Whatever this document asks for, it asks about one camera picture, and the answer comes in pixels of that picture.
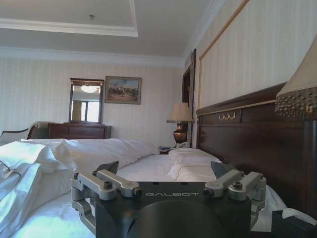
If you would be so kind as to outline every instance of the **telephone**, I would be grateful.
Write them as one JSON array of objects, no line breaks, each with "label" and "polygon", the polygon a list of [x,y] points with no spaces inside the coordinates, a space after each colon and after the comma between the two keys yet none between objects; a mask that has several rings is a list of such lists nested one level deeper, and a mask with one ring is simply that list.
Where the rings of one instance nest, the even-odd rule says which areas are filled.
[{"label": "telephone", "polygon": [[176,144],[176,149],[178,148],[190,148],[190,143],[188,141],[180,143],[180,144]]}]

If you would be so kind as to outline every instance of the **decorative wall molding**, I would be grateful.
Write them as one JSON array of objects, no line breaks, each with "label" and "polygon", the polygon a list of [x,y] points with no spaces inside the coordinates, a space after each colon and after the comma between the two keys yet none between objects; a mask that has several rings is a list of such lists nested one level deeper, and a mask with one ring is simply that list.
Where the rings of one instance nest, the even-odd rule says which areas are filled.
[{"label": "decorative wall molding", "polygon": [[181,68],[184,66],[183,58],[178,57],[54,51],[14,47],[0,47],[0,57],[38,60],[69,60],[88,63],[131,64]]},{"label": "decorative wall molding", "polygon": [[28,21],[6,18],[0,18],[0,28],[90,35],[138,37],[138,32],[135,27],[76,24],[48,21]]},{"label": "decorative wall molding", "polygon": [[184,51],[184,60],[188,57],[191,51],[197,47],[224,3],[225,0],[210,0],[204,13],[201,15],[201,18],[195,28],[195,31],[192,34],[191,39],[189,40],[186,50]]},{"label": "decorative wall molding", "polygon": [[220,32],[215,36],[213,41],[208,45],[208,47],[204,50],[204,52],[199,56],[199,84],[198,84],[198,109],[201,108],[201,87],[202,87],[202,73],[203,73],[203,59],[208,51],[213,47],[213,45],[219,40],[225,30],[230,26],[230,24],[234,21],[234,19],[239,15],[239,13],[243,10],[243,8],[248,4],[250,0],[243,0],[237,9],[230,16],[226,24],[222,27]]}]

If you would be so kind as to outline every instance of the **mirror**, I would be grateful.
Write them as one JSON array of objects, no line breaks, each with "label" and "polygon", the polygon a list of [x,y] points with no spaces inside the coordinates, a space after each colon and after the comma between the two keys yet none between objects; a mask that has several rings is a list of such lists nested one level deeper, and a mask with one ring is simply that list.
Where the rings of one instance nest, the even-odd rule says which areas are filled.
[{"label": "mirror", "polygon": [[101,123],[104,81],[102,79],[70,79],[69,122]]}]

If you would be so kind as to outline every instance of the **wooden dresser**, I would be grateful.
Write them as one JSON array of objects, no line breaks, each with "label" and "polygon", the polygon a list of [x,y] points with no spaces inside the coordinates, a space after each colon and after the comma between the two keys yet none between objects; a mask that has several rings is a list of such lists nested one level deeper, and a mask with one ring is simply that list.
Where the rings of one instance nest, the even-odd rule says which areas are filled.
[{"label": "wooden dresser", "polygon": [[49,123],[49,139],[109,139],[111,126],[83,123]]}]

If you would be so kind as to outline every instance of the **brass handle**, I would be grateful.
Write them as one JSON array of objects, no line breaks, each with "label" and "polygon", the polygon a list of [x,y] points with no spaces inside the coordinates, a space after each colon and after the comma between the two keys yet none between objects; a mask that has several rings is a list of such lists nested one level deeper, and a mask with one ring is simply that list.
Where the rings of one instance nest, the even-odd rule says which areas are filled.
[{"label": "brass handle", "polygon": [[233,120],[235,118],[236,118],[236,113],[233,113],[233,116],[231,116],[230,113],[228,113],[227,116],[225,114],[222,114],[222,116],[218,115],[219,120]]}]

